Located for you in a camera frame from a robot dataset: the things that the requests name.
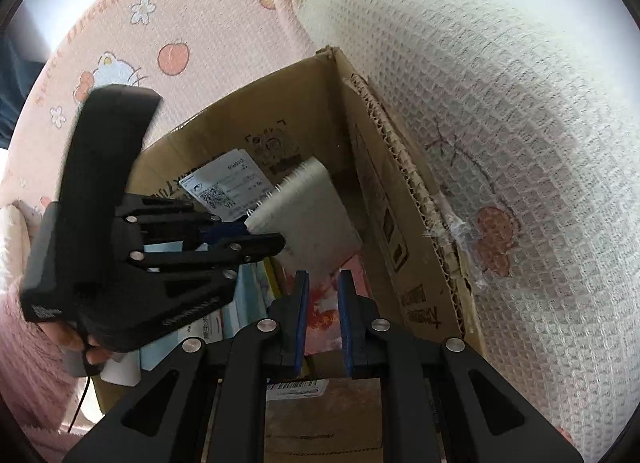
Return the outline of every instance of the pink blanket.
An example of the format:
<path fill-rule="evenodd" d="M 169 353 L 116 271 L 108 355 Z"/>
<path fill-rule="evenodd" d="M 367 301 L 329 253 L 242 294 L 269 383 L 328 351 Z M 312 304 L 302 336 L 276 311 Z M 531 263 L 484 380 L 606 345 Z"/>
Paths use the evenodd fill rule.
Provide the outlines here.
<path fill-rule="evenodd" d="M 15 202 L 30 230 L 55 199 L 65 147 L 92 88 L 119 83 L 164 98 L 146 145 L 222 96 L 309 56 L 297 0 L 97 0 L 42 71 L 12 140 L 0 205 Z M 19 281 L 0 297 L 0 389 L 49 461 L 77 441 L 57 429 L 75 382 L 60 353 L 24 322 Z"/>

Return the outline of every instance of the barcode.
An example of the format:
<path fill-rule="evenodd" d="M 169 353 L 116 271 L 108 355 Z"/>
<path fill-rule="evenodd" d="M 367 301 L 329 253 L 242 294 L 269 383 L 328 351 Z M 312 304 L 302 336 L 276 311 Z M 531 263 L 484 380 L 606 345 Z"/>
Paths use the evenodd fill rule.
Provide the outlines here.
<path fill-rule="evenodd" d="M 236 206 L 236 202 L 226 195 L 226 192 L 220 188 L 218 183 L 204 189 L 198 194 L 198 197 L 201 198 L 211 208 L 222 206 L 225 206 L 226 208 L 233 208 L 234 206 Z"/>
<path fill-rule="evenodd" d="M 285 382 L 285 383 L 271 383 L 271 385 L 267 385 L 267 390 L 271 391 L 272 389 L 293 389 L 294 387 L 311 387 L 316 385 L 318 380 L 308 380 L 306 382 Z"/>

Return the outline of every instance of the black cable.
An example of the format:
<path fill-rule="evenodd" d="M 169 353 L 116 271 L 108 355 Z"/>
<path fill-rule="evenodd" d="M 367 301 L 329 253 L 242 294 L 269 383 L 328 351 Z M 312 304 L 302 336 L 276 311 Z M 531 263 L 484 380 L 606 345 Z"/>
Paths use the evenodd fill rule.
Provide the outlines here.
<path fill-rule="evenodd" d="M 71 429 L 73 428 L 74 423 L 76 422 L 76 418 L 78 417 L 78 413 L 80 412 L 80 407 L 82 406 L 82 402 L 84 401 L 84 397 L 86 396 L 86 392 L 89 390 L 89 384 L 90 383 L 91 383 L 91 378 L 87 377 L 86 385 L 84 386 L 84 391 L 82 392 L 82 398 L 80 398 L 80 401 L 78 402 L 78 407 L 76 407 L 76 413 L 74 414 L 74 417 L 71 420 L 71 423 L 69 424 L 69 428 L 66 429 L 67 432 L 71 432 Z"/>

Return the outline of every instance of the white flower print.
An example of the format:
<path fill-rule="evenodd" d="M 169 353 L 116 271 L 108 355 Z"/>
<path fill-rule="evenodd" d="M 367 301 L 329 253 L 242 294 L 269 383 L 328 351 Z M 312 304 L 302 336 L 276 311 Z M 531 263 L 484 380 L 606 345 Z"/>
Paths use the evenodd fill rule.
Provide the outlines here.
<path fill-rule="evenodd" d="M 49 109 L 51 114 L 51 123 L 57 128 L 62 128 L 62 124 L 66 122 L 64 114 L 62 114 L 62 107 L 51 107 Z"/>
<path fill-rule="evenodd" d="M 137 24 L 149 24 L 149 14 L 156 10 L 156 5 L 149 2 L 149 0 L 140 0 L 140 4 L 134 4 L 131 6 L 133 15 L 131 16 L 131 23 Z"/>

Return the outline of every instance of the hand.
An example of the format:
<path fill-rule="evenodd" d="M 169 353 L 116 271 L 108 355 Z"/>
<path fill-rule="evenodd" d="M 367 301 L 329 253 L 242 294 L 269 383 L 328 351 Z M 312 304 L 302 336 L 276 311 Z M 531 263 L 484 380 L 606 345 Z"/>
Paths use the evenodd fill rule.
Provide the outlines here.
<path fill-rule="evenodd" d="M 72 351 L 84 350 L 84 344 L 80 335 L 66 322 L 42 322 L 38 324 L 44 334 L 57 346 Z M 86 352 L 86 361 L 92 365 L 106 362 L 111 358 L 111 351 L 101 348 L 98 342 L 89 335 L 89 344 L 94 346 Z"/>

